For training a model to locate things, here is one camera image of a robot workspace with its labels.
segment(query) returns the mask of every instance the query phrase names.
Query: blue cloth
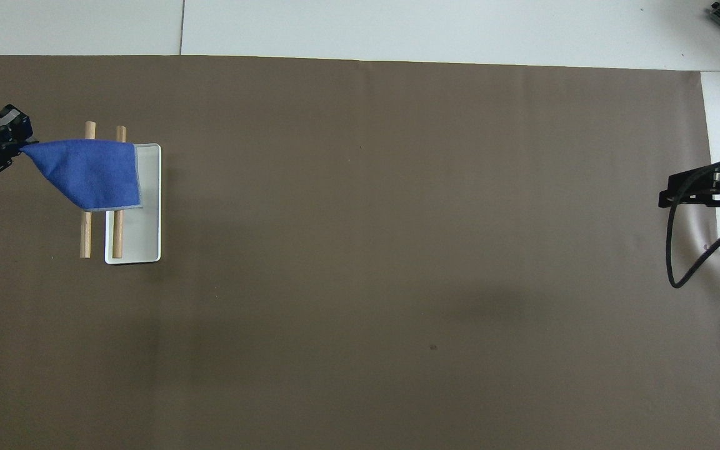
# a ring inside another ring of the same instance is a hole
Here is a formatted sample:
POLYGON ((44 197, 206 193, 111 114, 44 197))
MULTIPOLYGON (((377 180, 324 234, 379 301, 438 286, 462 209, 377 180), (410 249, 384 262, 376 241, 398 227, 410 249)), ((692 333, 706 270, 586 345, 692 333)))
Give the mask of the blue cloth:
POLYGON ((135 145, 96 139, 34 143, 22 151, 37 170, 85 211, 139 208, 135 145))

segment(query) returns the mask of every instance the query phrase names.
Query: wooden peg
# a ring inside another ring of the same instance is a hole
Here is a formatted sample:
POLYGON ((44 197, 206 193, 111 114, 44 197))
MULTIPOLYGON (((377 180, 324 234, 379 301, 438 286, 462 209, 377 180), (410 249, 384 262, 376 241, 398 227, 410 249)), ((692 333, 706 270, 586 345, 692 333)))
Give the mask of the wooden peg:
MULTIPOLYGON (((115 127, 115 140, 120 143, 126 142, 126 127, 115 127)), ((112 213, 112 258, 124 256, 124 210, 116 210, 112 213)))
MULTIPOLYGON (((96 122, 85 122, 85 139, 96 139, 96 122)), ((80 225, 79 257, 91 258, 91 223, 93 214, 90 211, 82 212, 80 225)))

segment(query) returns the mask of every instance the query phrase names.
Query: white tray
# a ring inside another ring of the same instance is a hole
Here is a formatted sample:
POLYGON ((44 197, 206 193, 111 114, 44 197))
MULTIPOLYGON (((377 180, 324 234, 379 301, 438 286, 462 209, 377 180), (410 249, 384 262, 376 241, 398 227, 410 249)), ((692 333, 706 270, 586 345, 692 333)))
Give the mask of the white tray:
POLYGON ((106 211, 105 262, 108 264, 154 263, 160 260, 163 150, 157 144, 137 144, 135 151, 143 207, 124 210, 122 258, 113 258, 113 212, 106 211))

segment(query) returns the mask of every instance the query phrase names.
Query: black cable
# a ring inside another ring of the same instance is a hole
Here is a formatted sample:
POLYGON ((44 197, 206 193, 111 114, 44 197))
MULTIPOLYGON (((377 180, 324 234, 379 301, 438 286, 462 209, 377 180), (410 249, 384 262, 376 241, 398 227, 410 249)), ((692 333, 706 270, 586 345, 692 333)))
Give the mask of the black cable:
POLYGON ((674 216, 677 213, 677 207, 680 205, 680 202, 683 200, 686 191, 688 190, 688 188, 691 187, 691 185, 693 185, 693 183, 696 183, 698 179, 705 176, 706 174, 713 173, 713 170, 717 168, 720 168, 720 161, 715 162, 714 164, 711 164, 709 166, 704 166, 692 173, 690 176, 688 176, 685 182, 680 185, 679 189, 677 190, 676 196, 674 196, 674 200, 672 200, 671 202, 671 210, 668 213, 668 225, 666 227, 666 274, 668 274, 669 283, 671 283, 671 286, 674 288, 678 289, 685 285, 685 283, 687 283, 688 280, 691 279, 691 276, 696 273, 698 268, 702 266, 705 260, 707 260, 720 247, 720 238, 718 238, 715 242, 712 243, 711 247, 709 247, 704 253, 702 253, 698 257, 696 262, 694 262, 694 265, 692 265, 691 268, 686 271, 682 279, 680 279, 679 281, 674 281, 674 268, 672 268, 671 266, 671 236, 674 230, 674 216))

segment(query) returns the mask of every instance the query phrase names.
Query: brown surface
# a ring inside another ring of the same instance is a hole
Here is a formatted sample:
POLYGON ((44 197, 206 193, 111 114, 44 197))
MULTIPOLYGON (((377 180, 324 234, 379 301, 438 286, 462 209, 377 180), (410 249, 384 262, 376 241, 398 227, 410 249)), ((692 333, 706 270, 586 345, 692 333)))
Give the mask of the brown surface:
POLYGON ((0 448, 720 448, 720 260, 669 287, 655 206, 697 73, 0 57, 6 103, 160 143, 165 209, 111 267, 0 176, 0 448))

